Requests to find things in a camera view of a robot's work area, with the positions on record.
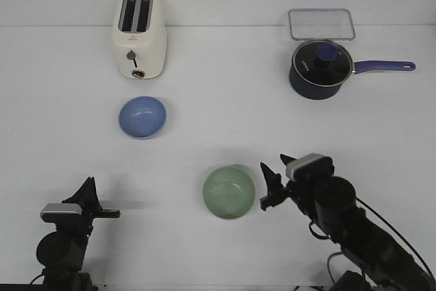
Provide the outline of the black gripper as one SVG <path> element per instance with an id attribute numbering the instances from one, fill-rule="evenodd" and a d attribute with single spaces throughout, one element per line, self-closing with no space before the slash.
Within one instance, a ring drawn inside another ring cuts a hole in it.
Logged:
<path id="1" fill-rule="evenodd" d="M 287 170 L 296 167 L 297 159 L 289 155 L 280 154 L 280 159 Z M 314 211 L 315 204 L 313 198 L 312 181 L 291 181 L 286 186 L 281 182 L 281 175 L 274 173 L 265 163 L 260 163 L 260 168 L 264 176 L 267 187 L 267 195 L 260 199 L 260 207 L 265 211 L 268 207 L 274 207 L 286 199 L 291 199 L 300 211 Z"/>
<path id="2" fill-rule="evenodd" d="M 93 220 L 116 219 L 121 216 L 118 209 L 103 209 L 97 201 L 95 178 L 88 177 L 78 191 L 69 198 L 72 204 L 82 207 L 81 215 L 57 215 L 56 228 L 69 236 L 90 236 Z"/>

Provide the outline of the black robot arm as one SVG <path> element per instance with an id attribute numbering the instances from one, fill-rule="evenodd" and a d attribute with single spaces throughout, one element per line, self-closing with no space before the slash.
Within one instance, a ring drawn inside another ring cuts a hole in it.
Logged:
<path id="1" fill-rule="evenodd" d="M 73 196 L 48 203 L 41 219 L 55 225 L 38 244 L 36 257 L 44 266 L 43 290 L 97 290 L 89 273 L 82 271 L 93 220 L 117 219 L 121 212 L 104 209 L 98 199 L 95 178 L 88 177 Z"/>
<path id="2" fill-rule="evenodd" d="M 265 163 L 260 168 L 265 178 L 267 195 L 260 206 L 266 210 L 286 199 L 317 226 L 315 238 L 330 240 L 340 246 L 340 253 L 362 271 L 346 271 L 333 283 L 333 290 L 370 290 L 369 277 L 382 290 L 434 290 L 435 278 L 426 263 L 417 264 L 415 249 L 406 251 L 385 230 L 366 216 L 367 204 L 358 207 L 360 199 L 346 179 L 334 173 L 329 156 L 311 153 L 299 159 L 280 156 L 286 167 L 287 184 L 281 175 Z"/>

